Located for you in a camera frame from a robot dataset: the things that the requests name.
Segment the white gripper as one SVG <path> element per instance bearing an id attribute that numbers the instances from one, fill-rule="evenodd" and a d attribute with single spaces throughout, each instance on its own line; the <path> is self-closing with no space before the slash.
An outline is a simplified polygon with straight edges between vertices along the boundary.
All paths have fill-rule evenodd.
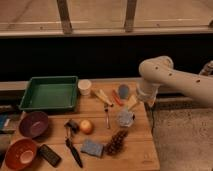
<path id="1" fill-rule="evenodd" d="M 136 85 L 136 94 L 131 95 L 127 101 L 127 109 L 132 109 L 138 104 L 138 99 L 144 103 L 147 103 L 149 107 L 153 107 L 155 104 L 156 96 L 158 93 L 158 87 L 146 82 L 140 82 Z"/>

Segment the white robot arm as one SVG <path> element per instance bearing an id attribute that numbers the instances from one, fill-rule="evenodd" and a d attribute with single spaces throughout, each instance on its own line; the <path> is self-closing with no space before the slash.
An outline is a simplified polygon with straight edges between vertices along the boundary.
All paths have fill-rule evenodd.
<path id="1" fill-rule="evenodd" d="M 168 56 L 142 61 L 139 65 L 141 79 L 136 83 L 136 99 L 153 103 L 161 85 L 168 86 L 200 104 L 213 108 L 213 77 L 174 69 Z"/>

